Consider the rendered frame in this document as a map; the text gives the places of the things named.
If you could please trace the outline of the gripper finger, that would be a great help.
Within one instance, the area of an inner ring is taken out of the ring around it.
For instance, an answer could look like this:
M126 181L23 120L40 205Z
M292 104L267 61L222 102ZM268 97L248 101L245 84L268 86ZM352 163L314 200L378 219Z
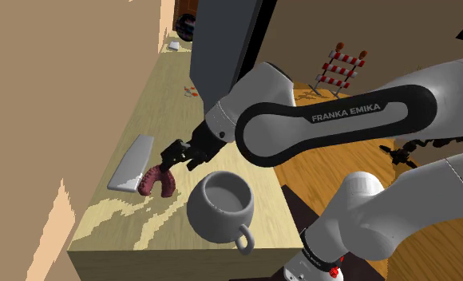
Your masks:
M186 151L190 145L183 142L181 139L175 140L163 152L160 153L162 162L160 171L167 172L173 165L188 160Z
M207 155L201 151L186 152L185 156L189 159L189 162L186 164L189 172L204 163L207 159Z

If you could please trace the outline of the dark red U-shaped object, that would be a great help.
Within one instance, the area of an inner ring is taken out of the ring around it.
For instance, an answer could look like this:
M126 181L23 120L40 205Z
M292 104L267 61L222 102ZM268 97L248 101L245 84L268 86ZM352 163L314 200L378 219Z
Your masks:
M164 198L171 197L176 190L175 179L170 170L167 172L162 172L159 165L150 168L144 174L137 187L137 191L142 196L149 196L151 194L153 185L157 181L161 182L161 196Z

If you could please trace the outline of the grey flat slab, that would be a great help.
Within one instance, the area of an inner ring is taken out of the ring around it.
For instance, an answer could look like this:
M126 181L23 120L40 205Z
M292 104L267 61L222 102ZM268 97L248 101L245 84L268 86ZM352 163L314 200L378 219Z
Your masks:
M153 143L154 137L151 136L140 134L135 139L108 182L108 190L137 192L151 155Z

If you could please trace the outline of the grey mug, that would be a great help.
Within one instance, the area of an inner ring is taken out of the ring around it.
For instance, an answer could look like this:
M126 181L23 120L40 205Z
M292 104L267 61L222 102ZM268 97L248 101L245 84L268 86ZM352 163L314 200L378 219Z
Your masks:
M254 195L248 183L228 171L205 176L192 190L187 217L193 230L212 243L230 243L249 255L255 238L249 229L254 215Z

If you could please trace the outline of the tall grey cabinet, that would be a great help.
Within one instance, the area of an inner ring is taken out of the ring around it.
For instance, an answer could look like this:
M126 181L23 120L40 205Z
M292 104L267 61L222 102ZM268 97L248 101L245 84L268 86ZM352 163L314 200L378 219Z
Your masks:
M199 0L190 74L204 111L237 82L263 0Z

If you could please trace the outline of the dark sphere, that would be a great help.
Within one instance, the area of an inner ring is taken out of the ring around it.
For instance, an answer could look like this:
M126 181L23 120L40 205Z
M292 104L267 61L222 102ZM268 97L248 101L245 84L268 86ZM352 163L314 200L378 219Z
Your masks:
M196 17L192 14L182 14L178 17L175 30L179 38L186 42L193 41Z

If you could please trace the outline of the red white striped barrier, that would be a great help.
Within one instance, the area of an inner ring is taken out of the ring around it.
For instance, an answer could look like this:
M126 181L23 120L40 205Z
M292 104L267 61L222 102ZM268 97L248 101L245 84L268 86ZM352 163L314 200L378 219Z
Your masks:
M348 81L350 78L355 78L358 75L356 71L357 68L361 68L365 65L366 61L365 58L367 56L367 51L362 50L357 57L350 56L344 54L342 49L344 48L345 44L343 42L338 42L337 45L331 52L329 53L329 62L325 62L322 66L323 72L318 74L315 78L316 84L315 85L308 85L309 88L318 96L321 93L318 91L318 87L320 83L326 83L328 85L334 85L338 89L334 91L330 91L330 93L339 99L339 92L341 89L347 89L350 86L350 82ZM351 68L344 68L339 65L334 65L335 61L344 62L348 65L351 65ZM327 76L328 73L336 73L338 75L344 76L343 80L333 78Z

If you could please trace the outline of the black branching object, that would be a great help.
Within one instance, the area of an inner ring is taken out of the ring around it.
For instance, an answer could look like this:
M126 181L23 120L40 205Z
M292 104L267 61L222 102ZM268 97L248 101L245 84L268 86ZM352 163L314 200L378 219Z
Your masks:
M390 155L392 158L392 164L397 165L400 163L406 164L411 168L416 168L417 165L409 159L411 152L413 152L417 146L425 147L428 143L431 143L434 148L440 148L448 145L451 141L463 143L463 137L457 138L443 138L443 139L429 139L429 140L410 140L406 142L401 148L391 149L385 145L380 145L379 148Z

